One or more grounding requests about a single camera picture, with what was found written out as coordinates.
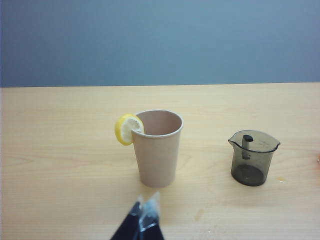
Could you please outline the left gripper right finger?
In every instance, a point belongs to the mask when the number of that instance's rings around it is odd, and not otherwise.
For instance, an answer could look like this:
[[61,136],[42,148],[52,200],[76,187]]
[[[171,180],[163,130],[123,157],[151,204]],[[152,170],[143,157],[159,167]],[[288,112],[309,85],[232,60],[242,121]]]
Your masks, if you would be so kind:
[[160,227],[160,192],[155,192],[141,207],[138,221],[140,240],[164,240]]

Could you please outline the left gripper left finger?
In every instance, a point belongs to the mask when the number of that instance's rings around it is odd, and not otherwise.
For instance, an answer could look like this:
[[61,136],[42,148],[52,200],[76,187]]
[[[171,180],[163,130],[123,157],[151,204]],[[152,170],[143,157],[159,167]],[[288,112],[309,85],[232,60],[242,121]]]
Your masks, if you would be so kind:
[[111,240],[139,240],[140,225],[139,220],[143,213],[142,195],[139,195],[128,211],[126,217],[119,225],[115,233],[110,238]]

